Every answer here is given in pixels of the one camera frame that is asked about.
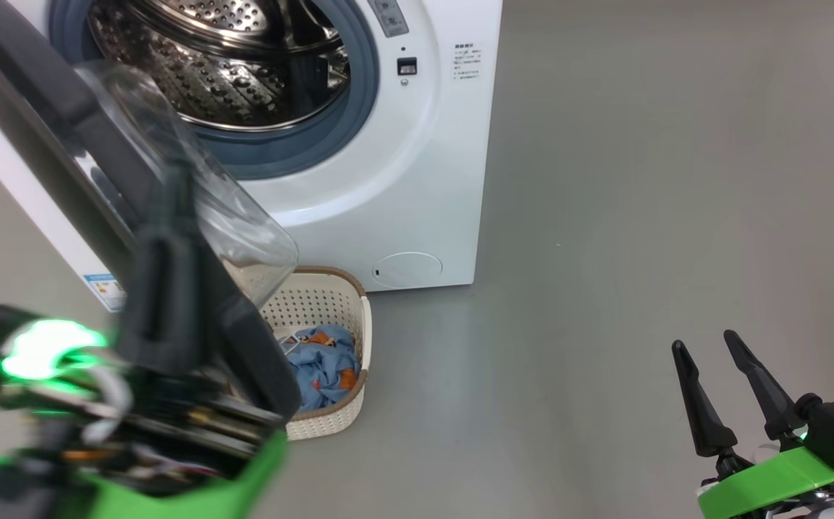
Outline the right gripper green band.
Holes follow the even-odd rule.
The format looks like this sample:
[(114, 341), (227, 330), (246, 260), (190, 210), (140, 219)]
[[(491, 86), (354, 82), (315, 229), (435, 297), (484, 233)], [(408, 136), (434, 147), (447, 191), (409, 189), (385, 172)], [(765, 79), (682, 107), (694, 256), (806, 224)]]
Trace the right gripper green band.
[(723, 338), (737, 369), (749, 381), (765, 417), (770, 440), (795, 441), (789, 450), (762, 463), (750, 463), (737, 455), (737, 438), (720, 420), (700, 381), (686, 345), (671, 345), (681, 397), (689, 420), (696, 455), (715, 457), (717, 477), (698, 492), (704, 519), (777, 519), (793, 510), (805, 515), (790, 519), (834, 519), (834, 470), (802, 445), (797, 430), (805, 423), (794, 411), (794, 401), (762, 361), (733, 329)]

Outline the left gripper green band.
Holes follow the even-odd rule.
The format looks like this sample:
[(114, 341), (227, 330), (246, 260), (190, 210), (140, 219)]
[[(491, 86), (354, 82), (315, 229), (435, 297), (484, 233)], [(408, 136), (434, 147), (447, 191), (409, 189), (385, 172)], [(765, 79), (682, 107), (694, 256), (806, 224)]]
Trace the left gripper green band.
[[(184, 162), (167, 168), (137, 241), (120, 357), (186, 376), (205, 357), (205, 237)], [(58, 387), (86, 417), (62, 453), (94, 492), (80, 519), (251, 519), (285, 458), (288, 418), (205, 374), (138, 378), (93, 363)]]

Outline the blue printed garment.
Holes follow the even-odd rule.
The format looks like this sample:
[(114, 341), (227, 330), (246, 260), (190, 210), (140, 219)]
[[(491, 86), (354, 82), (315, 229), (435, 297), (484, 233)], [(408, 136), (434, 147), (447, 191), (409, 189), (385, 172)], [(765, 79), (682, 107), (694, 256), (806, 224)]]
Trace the blue printed garment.
[(338, 404), (360, 377), (360, 361), (351, 333), (336, 324), (300, 329), (279, 339), (301, 395), (298, 413)]

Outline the black washer door glass bowl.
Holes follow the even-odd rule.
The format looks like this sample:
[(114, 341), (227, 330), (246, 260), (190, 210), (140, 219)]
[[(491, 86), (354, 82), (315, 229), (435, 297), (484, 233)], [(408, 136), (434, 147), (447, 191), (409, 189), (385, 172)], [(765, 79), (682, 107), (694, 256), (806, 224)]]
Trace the black washer door glass bowl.
[(301, 404), (261, 315), (294, 272), (298, 247), (180, 120), (146, 74), (106, 61), (72, 66), (0, 0), (0, 80), (56, 161), (39, 177), (128, 293), (137, 233), (174, 162), (195, 175), (203, 247), (205, 357), (254, 405), (288, 421)]

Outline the grey rubber door gasket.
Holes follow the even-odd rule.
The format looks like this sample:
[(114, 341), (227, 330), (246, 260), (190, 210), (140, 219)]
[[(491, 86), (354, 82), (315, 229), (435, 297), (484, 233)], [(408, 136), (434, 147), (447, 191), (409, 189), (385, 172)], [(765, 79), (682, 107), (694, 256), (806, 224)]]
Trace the grey rubber door gasket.
[[(92, 1), (44, 0), (48, 39), (70, 63), (98, 59), (120, 63), (104, 57), (97, 47), (87, 22)], [(311, 2), (333, 23), (350, 62), (350, 83), (327, 109), (290, 128), (245, 133), (200, 127), (183, 119), (173, 108), (203, 145), (239, 179), (287, 177), (321, 164), (350, 144), (373, 111), (379, 91), (378, 52), (360, 0)]]

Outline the perforated steel washer drum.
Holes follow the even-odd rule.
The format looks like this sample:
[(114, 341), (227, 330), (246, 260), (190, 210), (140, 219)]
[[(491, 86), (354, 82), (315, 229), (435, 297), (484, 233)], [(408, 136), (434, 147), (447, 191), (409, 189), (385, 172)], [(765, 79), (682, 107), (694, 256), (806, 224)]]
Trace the perforated steel washer drum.
[(104, 57), (147, 73), (200, 127), (290, 128), (350, 83), (347, 50), (311, 0), (93, 0), (87, 22)]

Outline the white front-load washing machine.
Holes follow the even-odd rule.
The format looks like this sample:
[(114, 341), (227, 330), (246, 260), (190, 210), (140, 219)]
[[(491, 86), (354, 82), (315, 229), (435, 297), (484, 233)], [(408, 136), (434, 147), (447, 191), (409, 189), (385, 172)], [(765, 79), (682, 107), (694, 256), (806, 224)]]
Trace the white front-load washing machine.
[[(44, 0), (5, 2), (50, 43)], [(190, 131), (287, 230), (302, 266), (344, 270), (367, 292), (396, 291), (375, 282), (374, 264), (420, 251), (443, 263), (433, 287), (469, 285), (475, 279), (503, 0), (398, 0), (409, 32), (396, 38), (384, 35), (370, 0), (358, 2), (375, 35), (379, 91), (366, 125), (338, 154), (287, 177), (242, 180)], [(480, 80), (452, 80), (456, 43), (483, 47)], [(16, 94), (0, 80), (0, 181), (95, 296), (83, 276), (112, 273), (39, 177), (55, 161), (43, 132), (22, 115)]]

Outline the blue energy label sticker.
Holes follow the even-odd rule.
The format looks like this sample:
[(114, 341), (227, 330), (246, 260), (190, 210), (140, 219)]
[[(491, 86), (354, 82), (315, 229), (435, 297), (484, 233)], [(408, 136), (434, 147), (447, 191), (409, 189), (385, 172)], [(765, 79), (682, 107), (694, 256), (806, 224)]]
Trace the blue energy label sticker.
[(109, 312), (117, 313), (124, 309), (128, 295), (113, 275), (84, 275), (83, 279)]

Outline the cream laundry basket brown rim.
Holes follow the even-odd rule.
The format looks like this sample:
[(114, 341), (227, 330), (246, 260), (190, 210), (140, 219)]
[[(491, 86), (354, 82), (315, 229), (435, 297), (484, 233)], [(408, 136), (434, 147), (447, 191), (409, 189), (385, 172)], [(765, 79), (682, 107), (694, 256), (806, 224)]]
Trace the cream laundry basket brown rim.
[(278, 338), (320, 325), (338, 325), (350, 332), (360, 363), (360, 375), (350, 394), (324, 409), (299, 412), (287, 431), (289, 440), (299, 441), (349, 428), (364, 403), (373, 359), (373, 309), (362, 285), (344, 270), (298, 268), (259, 312)]

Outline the round white filter cover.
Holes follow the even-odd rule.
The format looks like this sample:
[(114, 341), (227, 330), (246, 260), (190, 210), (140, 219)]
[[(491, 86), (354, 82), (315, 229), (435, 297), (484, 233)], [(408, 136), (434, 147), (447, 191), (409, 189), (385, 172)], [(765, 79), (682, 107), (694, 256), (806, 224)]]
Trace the round white filter cover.
[(442, 273), (443, 263), (436, 256), (420, 251), (384, 257), (371, 270), (375, 282), (389, 290), (433, 287)]

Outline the grey warning label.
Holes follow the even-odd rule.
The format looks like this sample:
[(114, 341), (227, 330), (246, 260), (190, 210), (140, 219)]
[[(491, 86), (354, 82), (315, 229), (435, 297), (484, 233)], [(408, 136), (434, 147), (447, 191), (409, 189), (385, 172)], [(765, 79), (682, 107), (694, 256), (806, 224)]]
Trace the grey warning label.
[(398, 0), (370, 0), (370, 5), (387, 38), (396, 38), (409, 32)]

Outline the small printed text label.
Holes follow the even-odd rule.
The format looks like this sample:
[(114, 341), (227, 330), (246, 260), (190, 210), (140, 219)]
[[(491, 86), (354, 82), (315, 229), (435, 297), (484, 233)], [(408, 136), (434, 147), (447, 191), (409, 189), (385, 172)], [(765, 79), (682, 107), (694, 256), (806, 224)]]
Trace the small printed text label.
[(484, 69), (484, 49), (476, 43), (456, 43), (452, 48), (450, 72), (453, 81), (480, 80)]

